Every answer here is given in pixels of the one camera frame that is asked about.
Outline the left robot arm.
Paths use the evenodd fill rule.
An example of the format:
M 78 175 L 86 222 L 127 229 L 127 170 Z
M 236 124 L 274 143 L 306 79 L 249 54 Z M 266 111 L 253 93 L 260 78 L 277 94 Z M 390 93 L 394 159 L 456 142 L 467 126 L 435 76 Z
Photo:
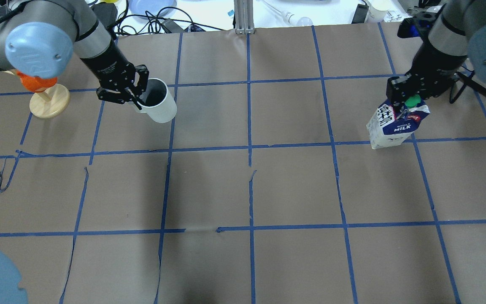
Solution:
M 0 18 L 0 250 L 22 271 L 32 303 L 87 303 L 98 296 L 123 302 L 120 267 L 130 280 L 139 252 L 121 247 L 130 264 L 100 254 L 123 246 L 158 244 L 114 223 L 126 154 L 124 137 L 147 117 L 129 105 L 146 91 L 148 75 L 126 59 L 84 0 L 14 0 Z

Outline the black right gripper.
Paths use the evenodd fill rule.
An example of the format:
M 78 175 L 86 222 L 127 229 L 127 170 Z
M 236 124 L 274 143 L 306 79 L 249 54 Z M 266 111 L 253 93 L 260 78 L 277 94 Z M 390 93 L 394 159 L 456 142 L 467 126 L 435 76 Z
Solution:
M 465 62 L 465 56 L 453 56 L 424 41 L 413 58 L 411 68 L 404 76 L 390 77 L 386 81 L 386 98 L 396 114 L 412 96 L 419 95 L 422 102 L 437 98 L 453 84 L 453 75 Z

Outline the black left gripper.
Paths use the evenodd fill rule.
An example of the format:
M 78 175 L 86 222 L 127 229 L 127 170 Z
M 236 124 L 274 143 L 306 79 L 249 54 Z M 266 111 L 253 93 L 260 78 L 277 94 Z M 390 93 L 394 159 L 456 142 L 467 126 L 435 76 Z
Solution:
M 145 64 L 134 66 L 114 42 L 110 42 L 108 48 L 98 56 L 81 58 L 81 61 L 100 83 L 96 90 L 99 100 L 117 104 L 132 103 L 137 111 L 142 110 L 139 101 L 142 101 L 141 96 L 146 92 L 149 77 Z

